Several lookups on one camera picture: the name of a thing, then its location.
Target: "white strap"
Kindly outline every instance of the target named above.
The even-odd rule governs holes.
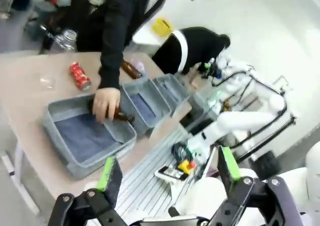
[[[185,36],[179,31],[175,30],[172,32],[172,34],[175,36],[175,38],[179,41],[180,47],[181,47],[181,61],[178,67],[178,72],[182,72],[184,70],[187,57],[188,57],[188,44]]]

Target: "brown bottle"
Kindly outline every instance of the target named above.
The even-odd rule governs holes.
[[[134,80],[142,77],[142,73],[127,61],[123,61],[121,68]]]
[[[94,100],[91,99],[88,102],[88,110],[89,110],[90,114],[92,114],[93,106],[94,106]],[[108,109],[105,112],[105,117],[108,118]],[[135,117],[134,116],[126,114],[124,112],[121,112],[118,107],[115,108],[113,118],[115,120],[128,121],[129,123],[132,123],[133,121],[135,121]]]

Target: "metal platform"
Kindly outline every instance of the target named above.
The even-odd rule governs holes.
[[[183,141],[188,132],[179,124],[178,128],[163,139],[137,166],[122,179],[115,210],[120,216],[134,211],[143,211],[149,217],[168,216],[168,208],[177,199],[172,200],[169,183],[154,176],[163,166],[174,166],[171,154],[174,143]],[[186,194],[195,183],[193,175],[180,185],[179,197]],[[98,220],[90,220],[87,226],[99,226]]]

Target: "yellow object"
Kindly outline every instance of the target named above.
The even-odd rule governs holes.
[[[184,161],[182,161],[182,163],[178,165],[178,169],[182,170],[185,174],[189,175],[194,169],[194,166],[191,166],[190,162],[185,159]]]
[[[171,24],[163,18],[158,18],[153,23],[152,29],[157,35],[161,37],[168,36],[173,31],[173,27],[171,26]]]

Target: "person in black clothing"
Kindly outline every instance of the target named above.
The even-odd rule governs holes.
[[[204,64],[216,59],[230,43],[227,35],[218,35],[205,27],[184,28],[172,32],[152,59],[165,74],[185,75],[198,63],[201,63],[199,73],[204,73]]]
[[[97,121],[104,121],[107,109],[108,117],[113,119],[120,103],[119,75],[123,50],[134,33],[164,3],[165,0],[105,0],[90,14],[90,20],[75,25],[78,51],[101,51],[101,81],[92,109]]]

